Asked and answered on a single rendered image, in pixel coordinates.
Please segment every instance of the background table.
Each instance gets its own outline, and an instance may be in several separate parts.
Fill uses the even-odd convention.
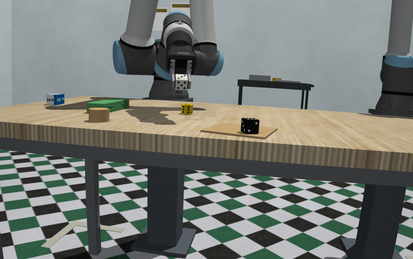
[[[302,98],[300,99],[300,108],[304,107],[304,91],[305,95],[305,109],[307,110],[308,92],[312,89],[313,84],[297,83],[297,82],[275,82],[275,81],[259,81],[259,80],[245,80],[239,79],[238,86],[238,105],[241,105],[241,99],[243,95],[243,87],[265,87],[265,88],[278,88],[278,89],[292,89],[302,90]]]
[[[104,160],[149,166],[148,225],[157,226],[165,216],[160,212],[170,223],[136,240],[159,244],[159,251],[150,246],[154,254],[166,253],[173,240],[189,242],[182,239],[192,233],[182,228],[180,176],[182,169],[199,169],[365,183],[357,238],[342,239],[343,248],[349,258],[400,257],[396,236],[405,187],[413,186],[412,118],[197,102],[192,115],[181,115],[180,102],[130,100],[130,108],[111,113],[109,122],[89,123],[86,102],[99,99],[0,108],[0,149],[85,159],[90,254],[101,250],[97,161]],[[248,117],[278,130],[264,140],[200,132]],[[160,179],[171,195],[156,201]]]

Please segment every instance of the beige tape on floor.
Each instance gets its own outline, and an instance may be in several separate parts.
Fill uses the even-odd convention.
[[[69,231],[71,231],[73,228],[75,228],[75,226],[87,227],[87,223],[86,222],[80,222],[80,221],[72,221],[67,226],[65,226],[63,229],[61,229],[60,232],[58,232],[52,238],[50,238],[50,240],[45,242],[41,247],[46,247],[47,249],[49,249],[59,239],[61,239]],[[122,232],[124,230],[124,228],[116,228],[116,227],[110,227],[110,226],[104,226],[104,225],[101,225],[101,229],[105,230],[105,231],[114,231],[114,232]]]

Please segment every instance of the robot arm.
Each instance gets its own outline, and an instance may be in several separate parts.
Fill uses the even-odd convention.
[[[171,81],[190,75],[215,76],[223,65],[216,47],[213,1],[190,0],[192,19],[183,12],[171,12],[164,20],[162,37],[151,37],[158,0],[133,0],[127,30],[114,42],[116,72],[125,75],[156,75]]]

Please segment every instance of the black die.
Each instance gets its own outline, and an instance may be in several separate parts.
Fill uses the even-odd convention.
[[[258,134],[259,120],[255,118],[241,118],[241,132],[244,134]]]

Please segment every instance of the gray box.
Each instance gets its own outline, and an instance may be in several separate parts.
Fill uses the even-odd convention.
[[[275,80],[275,82],[300,83],[300,81]]]
[[[249,75],[250,80],[257,80],[257,81],[271,81],[272,79],[270,76],[256,76],[256,75]]]

